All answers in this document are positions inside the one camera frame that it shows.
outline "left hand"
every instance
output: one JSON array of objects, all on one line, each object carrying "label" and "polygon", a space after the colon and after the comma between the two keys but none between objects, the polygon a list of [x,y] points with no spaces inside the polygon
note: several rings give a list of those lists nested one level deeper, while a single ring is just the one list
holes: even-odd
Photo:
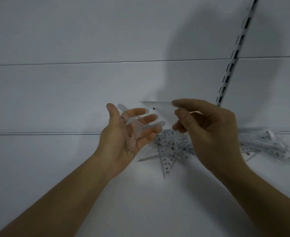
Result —
[{"label": "left hand", "polygon": [[[161,126],[156,125],[144,129],[139,136],[131,140],[131,145],[127,145],[126,130],[131,134],[133,125],[126,125],[122,120],[117,108],[107,104],[110,114],[109,124],[103,129],[100,135],[99,146],[96,153],[102,158],[103,165],[106,167],[108,180],[121,173],[128,164],[134,159],[135,155],[145,145],[152,142],[156,134],[162,131]],[[144,115],[144,108],[135,108],[125,111],[130,117]],[[156,120],[156,115],[148,115],[138,119],[143,124],[148,124]]]}]

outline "hand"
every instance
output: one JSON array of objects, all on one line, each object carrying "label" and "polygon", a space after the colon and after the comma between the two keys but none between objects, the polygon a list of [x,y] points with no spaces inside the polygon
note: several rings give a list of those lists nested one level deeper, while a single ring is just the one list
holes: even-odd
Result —
[{"label": "hand", "polygon": [[179,99],[172,104],[180,107],[175,110],[179,120],[172,128],[189,132],[194,151],[208,170],[216,174],[246,165],[239,151],[233,112],[204,100]]},{"label": "hand", "polygon": [[[102,158],[103,166],[107,171],[108,180],[116,177],[132,161],[141,148],[153,141],[156,134],[162,131],[161,126],[156,125],[142,130],[135,136],[134,126],[122,120],[117,108],[109,103],[107,110],[110,113],[109,124],[103,129],[100,135],[99,146],[96,153]],[[144,115],[144,108],[127,110],[124,114],[130,117]],[[155,114],[138,119],[143,124],[148,124],[157,119]]]}]

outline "right hand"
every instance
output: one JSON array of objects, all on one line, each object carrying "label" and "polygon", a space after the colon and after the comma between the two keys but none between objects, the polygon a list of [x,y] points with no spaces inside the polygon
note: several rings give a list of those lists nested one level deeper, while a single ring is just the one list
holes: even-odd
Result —
[{"label": "right hand", "polygon": [[235,114],[204,100],[178,99],[175,131],[189,132],[194,151],[201,163],[214,175],[245,166],[239,150]]}]

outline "forearm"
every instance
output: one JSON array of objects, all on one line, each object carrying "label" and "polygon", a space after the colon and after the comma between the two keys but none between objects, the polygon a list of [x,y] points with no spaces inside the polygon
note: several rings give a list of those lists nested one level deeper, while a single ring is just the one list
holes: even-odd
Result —
[{"label": "forearm", "polygon": [[265,236],[290,236],[290,199],[287,196],[246,164],[216,176]]},{"label": "forearm", "polygon": [[1,236],[74,236],[108,179],[94,154],[12,221]]}]

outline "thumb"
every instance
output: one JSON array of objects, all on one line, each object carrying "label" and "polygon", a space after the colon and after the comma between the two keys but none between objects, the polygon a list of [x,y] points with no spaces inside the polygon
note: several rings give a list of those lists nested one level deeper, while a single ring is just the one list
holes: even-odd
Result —
[{"label": "thumb", "polygon": [[106,108],[110,114],[109,125],[119,125],[120,124],[120,113],[112,103],[108,103]]},{"label": "thumb", "polygon": [[202,127],[200,127],[200,125],[196,122],[194,117],[186,109],[179,108],[175,110],[175,115],[178,116],[183,127],[186,128],[191,137],[204,134],[205,130]]}]

